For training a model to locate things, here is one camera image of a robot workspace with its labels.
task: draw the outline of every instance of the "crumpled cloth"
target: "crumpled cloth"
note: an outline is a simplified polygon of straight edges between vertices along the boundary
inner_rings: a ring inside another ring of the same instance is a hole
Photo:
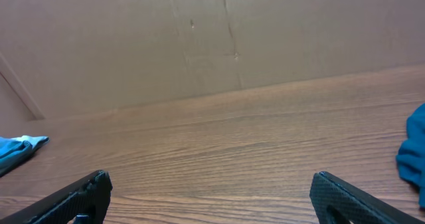
[[[26,161],[47,142],[48,137],[46,136],[0,137],[0,177]]]
[[[407,119],[407,140],[396,156],[400,178],[419,187],[419,206],[425,207],[425,104]]]

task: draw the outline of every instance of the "wooden table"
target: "wooden table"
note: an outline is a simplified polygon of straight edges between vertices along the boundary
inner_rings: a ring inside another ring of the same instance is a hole
[[[104,169],[105,223],[317,223],[325,170],[425,220],[394,160],[424,102],[418,65],[30,122],[51,142],[0,179],[0,217]]]

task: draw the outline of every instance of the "towel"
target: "towel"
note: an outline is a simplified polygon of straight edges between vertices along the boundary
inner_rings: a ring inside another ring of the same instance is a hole
[[[0,177],[27,160],[47,142],[48,137],[46,136],[0,137]]]
[[[419,206],[425,207],[425,104],[407,119],[407,140],[396,156],[400,178],[419,187]]]

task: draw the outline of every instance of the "teal fabric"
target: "teal fabric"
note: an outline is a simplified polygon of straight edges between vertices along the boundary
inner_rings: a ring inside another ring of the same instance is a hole
[[[425,207],[425,104],[407,119],[407,140],[396,156],[398,174],[419,187],[419,206]]]
[[[48,142],[48,137],[0,137],[0,177],[17,167]]]

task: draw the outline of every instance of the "black object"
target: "black object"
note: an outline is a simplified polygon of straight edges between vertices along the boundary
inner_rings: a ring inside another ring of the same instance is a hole
[[[103,223],[111,198],[109,174],[95,171],[52,195],[18,211],[0,224]]]
[[[310,198],[320,224],[424,224],[326,171],[314,174]]]

